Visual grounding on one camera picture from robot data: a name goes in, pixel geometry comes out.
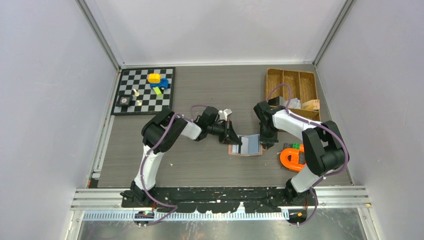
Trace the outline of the pink leather card holder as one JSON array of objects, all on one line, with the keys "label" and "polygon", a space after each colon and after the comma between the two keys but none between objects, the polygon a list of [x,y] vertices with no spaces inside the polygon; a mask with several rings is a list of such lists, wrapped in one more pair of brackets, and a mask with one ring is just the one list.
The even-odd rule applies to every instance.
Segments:
[{"label": "pink leather card holder", "polygon": [[263,154],[263,147],[260,142],[259,134],[238,135],[241,145],[230,144],[228,154],[242,157],[260,156]]}]

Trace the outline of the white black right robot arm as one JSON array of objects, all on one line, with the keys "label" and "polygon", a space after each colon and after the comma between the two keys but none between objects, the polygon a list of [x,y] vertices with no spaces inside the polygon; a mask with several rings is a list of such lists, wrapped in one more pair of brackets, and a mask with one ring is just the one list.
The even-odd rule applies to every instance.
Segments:
[{"label": "white black right robot arm", "polygon": [[267,101],[257,103],[253,110],[259,119],[259,141],[264,149],[278,142],[280,130],[302,141],[306,165],[286,182],[287,203],[299,205],[324,177],[337,175],[347,167],[349,153],[335,122],[310,120],[283,106],[272,107]]}]

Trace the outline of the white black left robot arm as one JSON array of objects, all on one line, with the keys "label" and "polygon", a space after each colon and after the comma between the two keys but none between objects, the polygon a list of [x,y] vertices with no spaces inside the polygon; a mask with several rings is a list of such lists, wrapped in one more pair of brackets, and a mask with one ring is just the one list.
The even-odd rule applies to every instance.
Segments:
[{"label": "white black left robot arm", "polygon": [[141,131],[143,154],[139,170],[131,183],[130,191],[141,207],[153,202],[151,190],[156,186],[156,176],[161,160],[174,145],[179,136],[199,142],[208,135],[218,137],[218,142],[226,145],[242,145],[229,119],[220,119],[219,111],[206,106],[202,114],[194,120],[175,113],[169,107],[157,113]]}]

